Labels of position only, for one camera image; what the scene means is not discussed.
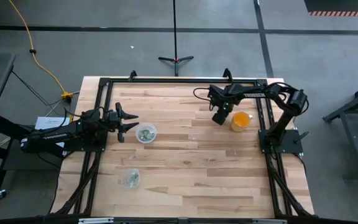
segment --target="clear plastic container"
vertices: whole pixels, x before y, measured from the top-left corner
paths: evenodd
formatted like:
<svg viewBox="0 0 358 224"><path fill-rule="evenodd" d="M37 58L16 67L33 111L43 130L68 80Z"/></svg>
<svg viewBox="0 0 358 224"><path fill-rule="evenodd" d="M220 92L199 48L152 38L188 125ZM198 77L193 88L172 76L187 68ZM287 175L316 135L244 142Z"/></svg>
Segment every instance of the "clear plastic container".
<svg viewBox="0 0 358 224"><path fill-rule="evenodd" d="M150 143L157 136L157 128L149 123L141 124L136 129L136 139L141 143Z"/></svg>
<svg viewBox="0 0 358 224"><path fill-rule="evenodd" d="M133 189L139 186L140 174L138 169L125 170L124 176L122 177L122 186L126 189Z"/></svg>

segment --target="orange cup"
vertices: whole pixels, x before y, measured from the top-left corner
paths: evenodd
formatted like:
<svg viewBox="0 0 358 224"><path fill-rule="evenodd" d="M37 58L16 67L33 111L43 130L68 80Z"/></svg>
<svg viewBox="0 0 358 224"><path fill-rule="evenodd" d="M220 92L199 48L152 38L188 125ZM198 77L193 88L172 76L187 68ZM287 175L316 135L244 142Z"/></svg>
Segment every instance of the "orange cup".
<svg viewBox="0 0 358 224"><path fill-rule="evenodd" d="M233 115L231 119L230 127L235 132L241 132L248 127L251 123L252 115L247 114L246 112L237 112Z"/></svg>

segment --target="tripod stand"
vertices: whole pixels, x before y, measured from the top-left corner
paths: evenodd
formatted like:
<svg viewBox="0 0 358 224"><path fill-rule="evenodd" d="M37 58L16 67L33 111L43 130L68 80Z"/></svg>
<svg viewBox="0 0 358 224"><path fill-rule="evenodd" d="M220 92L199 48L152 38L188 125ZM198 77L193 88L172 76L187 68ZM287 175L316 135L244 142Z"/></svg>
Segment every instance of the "tripod stand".
<svg viewBox="0 0 358 224"><path fill-rule="evenodd" d="M158 57L159 60L166 60L172 62L175 66L175 76L179 76L179 68L178 65L180 62L184 60L193 59L193 56L178 58L178 49L177 49L177 11L176 11L176 0L173 0L173 33L175 37L175 58L166 58L166 57Z"/></svg>

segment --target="white paper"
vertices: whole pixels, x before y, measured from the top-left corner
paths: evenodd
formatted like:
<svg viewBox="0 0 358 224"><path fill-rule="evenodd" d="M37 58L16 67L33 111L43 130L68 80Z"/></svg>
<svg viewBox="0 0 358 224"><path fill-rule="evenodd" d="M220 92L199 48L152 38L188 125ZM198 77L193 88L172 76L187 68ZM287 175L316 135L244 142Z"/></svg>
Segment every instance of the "white paper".
<svg viewBox="0 0 358 224"><path fill-rule="evenodd" d="M59 127L59 125L61 125L64 119L65 118L38 117L37 122L35 124L35 129L47 129L47 128ZM69 122L70 119L66 118L65 122L63 123L63 126L68 125ZM65 143L60 142L60 143L56 143L56 145L63 148L65 146ZM65 156L67 152L63 151L62 154L63 156Z"/></svg>

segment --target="table leg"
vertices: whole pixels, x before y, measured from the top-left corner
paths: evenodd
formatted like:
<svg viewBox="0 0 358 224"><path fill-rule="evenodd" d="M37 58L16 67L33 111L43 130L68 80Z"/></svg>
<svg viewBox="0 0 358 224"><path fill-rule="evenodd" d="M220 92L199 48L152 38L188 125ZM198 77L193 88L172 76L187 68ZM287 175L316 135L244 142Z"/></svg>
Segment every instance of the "table leg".
<svg viewBox="0 0 358 224"><path fill-rule="evenodd" d="M23 135L30 134L28 129L23 128L2 116L0 116L0 132L19 141L22 140Z"/></svg>

